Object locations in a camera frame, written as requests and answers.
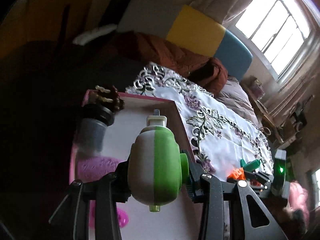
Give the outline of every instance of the window pane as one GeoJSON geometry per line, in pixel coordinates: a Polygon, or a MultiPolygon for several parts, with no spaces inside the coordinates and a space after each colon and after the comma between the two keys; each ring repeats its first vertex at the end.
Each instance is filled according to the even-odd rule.
{"type": "Polygon", "coordinates": [[[297,2],[295,0],[283,0],[283,2],[291,12],[293,18],[296,20],[303,36],[307,38],[310,33],[310,27],[297,2]]]}
{"type": "Polygon", "coordinates": [[[294,30],[297,28],[292,16],[289,16],[285,24],[283,25],[281,31],[278,33],[277,37],[274,39],[273,43],[264,53],[265,57],[269,62],[272,62],[275,57],[279,54],[281,49],[287,43],[294,30]]]}
{"type": "Polygon", "coordinates": [[[279,75],[293,58],[293,56],[297,53],[298,49],[301,47],[303,43],[303,38],[301,32],[298,28],[296,28],[293,32],[293,35],[284,46],[284,48],[280,51],[278,56],[276,56],[275,60],[272,62],[272,67],[279,75]]]}
{"type": "Polygon", "coordinates": [[[275,2],[276,0],[253,0],[236,23],[236,27],[249,38],[275,2]]]}
{"type": "Polygon", "coordinates": [[[251,39],[258,49],[262,50],[272,35],[276,34],[280,30],[288,15],[289,13],[283,6],[282,2],[277,1],[276,5],[272,8],[259,30],[251,39]]]}

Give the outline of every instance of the green and white device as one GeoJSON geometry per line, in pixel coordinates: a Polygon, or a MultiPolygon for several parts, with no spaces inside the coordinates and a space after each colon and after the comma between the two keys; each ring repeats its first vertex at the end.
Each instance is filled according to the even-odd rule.
{"type": "Polygon", "coordinates": [[[159,110],[147,117],[147,127],[142,129],[132,144],[128,185],[132,196],[151,212],[174,201],[189,176],[188,158],[180,153],[174,134],[166,127],[167,118],[159,110]]]}

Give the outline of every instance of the pink textured object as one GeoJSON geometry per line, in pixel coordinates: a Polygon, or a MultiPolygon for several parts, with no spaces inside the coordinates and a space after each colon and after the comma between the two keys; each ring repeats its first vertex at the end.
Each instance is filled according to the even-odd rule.
{"type": "Polygon", "coordinates": [[[309,211],[307,206],[308,191],[301,187],[298,182],[290,183],[289,204],[292,210],[301,209],[303,216],[308,226],[309,223],[309,211]]]}
{"type": "MultiPolygon", "coordinates": [[[[77,178],[83,182],[101,179],[104,175],[116,170],[121,161],[111,157],[93,157],[90,159],[79,159],[76,166],[77,178]]],[[[94,227],[95,201],[90,203],[89,226],[94,227]]],[[[124,227],[129,218],[125,211],[117,208],[119,226],[124,227]]]]}

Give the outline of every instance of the brown blanket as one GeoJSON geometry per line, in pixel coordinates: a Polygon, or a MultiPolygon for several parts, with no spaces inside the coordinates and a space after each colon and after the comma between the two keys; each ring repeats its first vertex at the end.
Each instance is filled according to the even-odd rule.
{"type": "Polygon", "coordinates": [[[165,66],[218,95],[227,82],[228,71],[220,60],[179,48],[165,39],[143,33],[122,33],[109,49],[134,60],[165,66]]]}

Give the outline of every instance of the blue headboard panel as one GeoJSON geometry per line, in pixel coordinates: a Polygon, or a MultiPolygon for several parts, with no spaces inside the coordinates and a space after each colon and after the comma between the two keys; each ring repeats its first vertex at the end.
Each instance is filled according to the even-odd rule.
{"type": "Polygon", "coordinates": [[[252,62],[251,52],[229,30],[226,30],[213,56],[222,62],[228,70],[228,75],[236,77],[239,81],[242,80],[252,62]]]}

